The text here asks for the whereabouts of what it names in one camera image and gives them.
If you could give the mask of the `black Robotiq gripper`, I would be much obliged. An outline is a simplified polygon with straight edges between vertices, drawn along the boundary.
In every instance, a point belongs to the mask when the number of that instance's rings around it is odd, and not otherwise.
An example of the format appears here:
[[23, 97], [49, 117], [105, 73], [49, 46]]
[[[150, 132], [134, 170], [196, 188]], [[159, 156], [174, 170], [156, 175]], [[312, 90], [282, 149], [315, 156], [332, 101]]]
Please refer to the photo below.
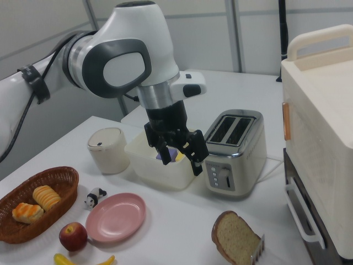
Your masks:
[[144, 125], [147, 142], [160, 155], [164, 165], [171, 162], [165, 134], [176, 134], [177, 149], [185, 155], [190, 163], [194, 176], [202, 172], [202, 162], [209, 155], [201, 130], [189, 131], [186, 122], [187, 114], [183, 101], [162, 108], [146, 109], [149, 122]]

